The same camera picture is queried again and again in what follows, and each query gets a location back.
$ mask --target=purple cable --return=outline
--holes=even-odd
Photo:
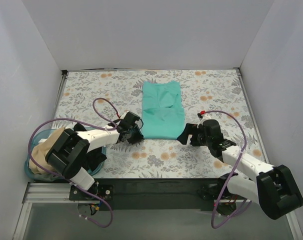
[[[92,102],[92,107],[93,107],[94,111],[95,111],[102,119],[104,119],[104,120],[106,120],[107,122],[112,123],[112,124],[114,125],[113,128],[106,128],[106,130],[107,130],[107,131],[115,130],[115,129],[117,128],[117,124],[114,123],[113,121],[111,121],[111,120],[105,118],[105,117],[104,117],[103,115],[101,115],[101,114],[96,110],[96,108],[95,108],[95,102],[96,102],[97,100],[100,100],[100,99],[101,99],[101,100],[105,100],[106,102],[108,102],[108,103],[115,109],[115,111],[116,111],[117,113],[118,113],[118,111],[117,111],[117,109],[115,108],[115,106],[114,106],[110,101],[108,101],[108,100],[105,99],[105,98],[98,97],[98,98],[96,98],[96,99]],[[38,132],[38,130],[41,129],[41,128],[42,128],[43,126],[45,126],[46,124],[49,124],[49,123],[52,123],[52,122],[55,122],[55,121],[71,121],[71,122],[74,122],[74,123],[83,124],[83,125],[86,125],[86,126],[89,126],[89,127],[95,128],[95,129],[99,129],[99,130],[105,130],[105,128],[104,128],[104,127],[100,127],[100,126],[95,126],[95,125],[92,125],[92,124],[89,124],[89,123],[86,123],[86,122],[83,122],[83,121],[78,121],[78,120],[75,120],[75,119],[72,119],[72,118],[65,118],[65,117],[64,117],[64,118],[55,118],[55,119],[52,119],[52,120],[45,121],[44,123],[42,123],[41,125],[39,125],[39,126],[35,129],[35,131],[33,131],[33,133],[32,133],[31,136],[30,136],[30,139],[29,139],[29,141],[28,141],[28,149],[27,149],[28,155],[29,155],[31,161],[32,161],[37,167],[39,167],[40,169],[44,170],[45,172],[47,172],[47,173],[49,173],[49,174],[52,174],[52,175],[55,175],[55,176],[58,176],[58,177],[61,177],[61,178],[64,178],[64,177],[63,177],[62,175],[60,175],[59,173],[50,171],[50,170],[46,169],[45,167],[41,166],[40,164],[38,164],[38,163],[36,162],[36,160],[33,158],[33,156],[32,156],[32,150],[31,150],[31,149],[32,149],[32,141],[33,141],[33,138],[34,138],[34,136],[36,135],[36,133]],[[91,196],[91,197],[93,197],[93,198],[96,198],[96,199],[98,199],[99,201],[102,201],[102,202],[107,206],[107,208],[108,208],[109,211],[110,211],[110,221],[109,221],[109,223],[107,223],[106,225],[100,224],[99,222],[97,222],[96,220],[94,220],[94,219],[92,219],[92,218],[90,218],[90,217],[85,216],[85,218],[87,218],[88,220],[90,220],[91,222],[93,222],[94,224],[98,225],[98,226],[101,227],[101,228],[107,228],[108,226],[110,226],[110,225],[112,224],[112,222],[113,222],[113,219],[114,219],[114,213],[113,213],[113,210],[112,210],[111,206],[110,206],[104,199],[102,199],[101,197],[96,196],[96,195],[94,195],[94,194],[92,194],[92,193],[90,193],[90,192],[88,192],[88,191],[82,189],[82,188],[79,187],[78,185],[75,185],[75,186],[76,186],[76,188],[78,188],[80,191],[86,193],[87,195],[89,195],[89,196]]]
[[[231,172],[229,173],[225,183],[223,184],[222,186],[222,189],[220,190],[220,193],[218,195],[218,198],[217,198],[217,202],[215,203],[215,206],[213,208],[213,211],[212,211],[212,215],[211,215],[211,227],[213,229],[218,229],[220,228],[222,225],[224,225],[228,220],[230,220],[232,217],[235,217],[235,216],[238,216],[240,214],[242,214],[245,210],[247,210],[247,208],[251,205],[252,201],[250,201],[243,209],[242,207],[244,206],[245,202],[247,201],[247,199],[245,199],[239,206],[239,208],[237,208],[235,211],[233,211],[228,217],[226,217],[226,219],[224,219],[221,223],[219,223],[218,225],[214,225],[214,220],[215,220],[215,215],[216,215],[216,212],[217,212],[217,207],[218,207],[218,204],[223,196],[223,193],[227,187],[227,184],[228,182],[230,181],[233,173],[235,172],[236,168],[237,168],[237,165],[239,164],[239,162],[241,161],[241,158],[243,156],[243,151],[245,150],[246,146],[247,146],[247,138],[246,138],[246,135],[245,135],[245,132],[244,132],[244,129],[242,128],[240,122],[231,114],[225,112],[225,111],[221,111],[221,110],[211,110],[211,111],[206,111],[205,112],[206,114],[209,114],[209,113],[222,113],[222,114],[226,114],[228,116],[230,116],[232,119],[235,120],[235,122],[238,124],[240,130],[241,130],[241,133],[243,135],[243,139],[244,139],[244,144],[241,148],[241,151],[239,153],[239,156],[237,158],[237,161],[235,162],[235,165],[233,166]]]

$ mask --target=purple hose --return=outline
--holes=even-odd
[[[220,193],[218,195],[218,198],[217,198],[217,202],[215,203],[215,206],[213,208],[213,211],[212,211],[212,215],[211,215],[211,227],[213,229],[218,229],[220,228],[222,225],[224,225],[228,220],[230,220],[232,217],[235,217],[235,216],[238,216],[240,214],[242,214],[245,210],[247,210],[247,208],[251,205],[252,201],[250,201],[244,208],[242,208],[246,202],[247,199],[245,199],[239,206],[239,208],[237,208],[235,211],[233,211],[228,217],[226,217],[226,219],[224,219],[221,223],[219,223],[218,225],[214,225],[214,220],[215,220],[215,215],[216,215],[216,212],[217,212],[217,207],[218,207],[218,204],[223,196],[223,193],[227,187],[227,184],[228,182],[230,181],[231,177],[233,176],[233,173],[235,172],[236,168],[237,168],[237,165],[239,164],[239,162],[241,161],[241,158],[242,158],[242,155],[243,155],[243,151],[245,150],[246,146],[247,146],[247,138],[246,138],[246,135],[245,135],[245,132],[244,132],[244,129],[242,128],[240,122],[231,114],[225,112],[225,111],[221,111],[221,110],[211,110],[211,111],[206,111],[205,112],[206,114],[209,114],[209,113],[222,113],[222,114],[226,114],[228,116],[230,116],[232,119],[235,120],[235,122],[238,124],[240,130],[241,130],[241,133],[243,135],[243,139],[244,139],[244,144],[241,148],[241,151],[239,153],[239,156],[237,158],[237,161],[235,162],[235,165],[233,166],[231,172],[229,173],[225,183],[223,184],[222,186],[222,189],[220,190]]]
[[[115,111],[116,111],[117,114],[118,114],[118,111],[117,111],[117,109],[115,108],[115,106],[114,106],[110,101],[108,101],[108,100],[105,99],[105,98],[98,97],[98,98],[96,98],[96,99],[92,102],[92,107],[93,107],[94,111],[98,114],[98,116],[100,116],[102,119],[104,119],[104,120],[106,120],[107,122],[112,123],[112,124],[114,125],[113,128],[107,128],[106,130],[107,130],[107,131],[115,130],[115,129],[117,128],[117,124],[114,123],[113,121],[111,121],[111,120],[105,118],[105,117],[104,117],[103,115],[101,115],[101,114],[96,110],[96,108],[95,108],[95,102],[96,102],[97,100],[100,100],[100,99],[101,99],[101,100],[105,100],[106,102],[108,102],[108,103],[113,107],[113,109],[115,109]],[[86,123],[86,122],[83,122],[83,121],[78,121],[78,120],[75,120],[75,119],[72,119],[72,118],[55,118],[55,119],[52,119],[52,120],[45,121],[44,123],[42,123],[41,125],[39,125],[39,126],[35,129],[35,131],[33,131],[33,133],[32,133],[31,136],[30,136],[30,139],[29,139],[29,141],[28,141],[28,149],[27,149],[28,155],[29,155],[31,161],[32,161],[37,167],[39,167],[40,169],[44,170],[45,172],[47,172],[47,173],[49,173],[49,174],[52,174],[52,175],[55,175],[55,176],[58,176],[58,177],[61,177],[61,178],[64,178],[64,177],[63,177],[62,175],[60,175],[59,173],[53,172],[53,171],[49,171],[49,170],[46,169],[45,167],[43,167],[43,166],[41,166],[40,164],[38,164],[38,163],[35,161],[35,159],[33,158],[33,156],[32,156],[32,150],[31,150],[31,149],[32,149],[32,141],[33,141],[33,138],[34,138],[34,136],[36,135],[36,133],[38,132],[39,129],[41,129],[41,128],[42,128],[43,126],[45,126],[46,124],[49,124],[49,123],[52,123],[52,122],[55,122],[55,121],[62,121],[62,120],[71,121],[71,122],[79,123],[79,124],[83,124],[83,125],[86,125],[86,126],[89,126],[89,127],[95,128],[95,129],[99,129],[99,130],[105,130],[105,128],[104,128],[104,127],[100,127],[100,126],[95,126],[95,125],[92,125],[92,124],[89,124],[89,123]],[[112,224],[112,222],[113,222],[113,219],[114,219],[114,213],[113,213],[113,210],[112,210],[111,206],[110,206],[104,199],[102,199],[101,197],[96,196],[96,195],[94,195],[94,194],[92,194],[92,193],[90,193],[90,192],[88,192],[88,191],[82,189],[82,188],[79,187],[78,185],[76,185],[76,188],[78,188],[80,191],[82,191],[82,192],[88,194],[89,196],[91,196],[91,197],[93,197],[93,198],[96,198],[96,199],[98,199],[99,201],[102,201],[102,202],[107,206],[107,208],[108,208],[109,211],[110,211],[110,221],[109,221],[109,223],[107,223],[106,225],[103,225],[103,224],[97,222],[96,220],[94,220],[94,219],[92,219],[92,218],[90,218],[90,217],[87,217],[87,219],[88,219],[89,221],[93,222],[94,224],[98,225],[98,226],[101,227],[101,228],[107,228],[108,226],[110,226],[110,225]]]

